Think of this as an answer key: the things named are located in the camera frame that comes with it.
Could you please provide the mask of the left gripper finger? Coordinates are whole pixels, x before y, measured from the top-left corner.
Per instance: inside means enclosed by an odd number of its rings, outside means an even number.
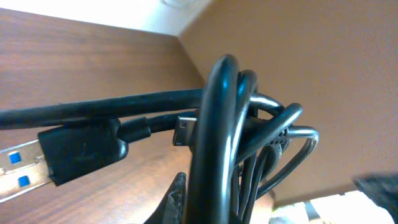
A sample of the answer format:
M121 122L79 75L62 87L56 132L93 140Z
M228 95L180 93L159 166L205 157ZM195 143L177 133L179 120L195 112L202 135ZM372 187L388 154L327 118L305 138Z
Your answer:
M179 172L166 191L158 207L145 224L179 224L182 222L187 175Z

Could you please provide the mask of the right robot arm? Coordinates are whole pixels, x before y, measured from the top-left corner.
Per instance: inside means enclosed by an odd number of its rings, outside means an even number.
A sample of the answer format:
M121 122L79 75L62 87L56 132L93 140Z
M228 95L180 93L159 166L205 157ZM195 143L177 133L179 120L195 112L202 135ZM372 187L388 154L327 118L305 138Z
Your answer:
M386 209L397 222L397 174L365 175L353 182L359 191Z

